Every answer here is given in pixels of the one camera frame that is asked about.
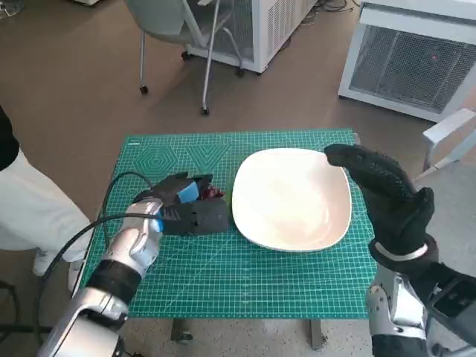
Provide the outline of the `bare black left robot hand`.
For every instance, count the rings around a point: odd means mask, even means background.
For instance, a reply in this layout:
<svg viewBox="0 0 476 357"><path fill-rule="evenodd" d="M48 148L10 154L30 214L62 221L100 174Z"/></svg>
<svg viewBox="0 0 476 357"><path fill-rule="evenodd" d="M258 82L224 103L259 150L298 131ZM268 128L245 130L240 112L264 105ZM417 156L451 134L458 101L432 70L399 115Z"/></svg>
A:
<svg viewBox="0 0 476 357"><path fill-rule="evenodd" d="M204 235L227 231L229 210L221 191L212 186L208 173L189 177L170 175L155 186L163 205L160 210L166 235Z"/></svg>

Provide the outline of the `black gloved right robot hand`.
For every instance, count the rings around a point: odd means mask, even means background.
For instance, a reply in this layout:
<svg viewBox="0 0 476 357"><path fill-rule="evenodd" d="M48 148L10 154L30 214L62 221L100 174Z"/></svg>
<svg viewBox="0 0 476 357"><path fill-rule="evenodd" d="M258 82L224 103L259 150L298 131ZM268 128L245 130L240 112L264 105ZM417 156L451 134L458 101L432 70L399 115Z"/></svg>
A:
<svg viewBox="0 0 476 357"><path fill-rule="evenodd" d="M397 161L360 145L331 144L324 153L360 187L374 239L386 251L403 256L424 245L434 214L431 188L417 190Z"/></svg>

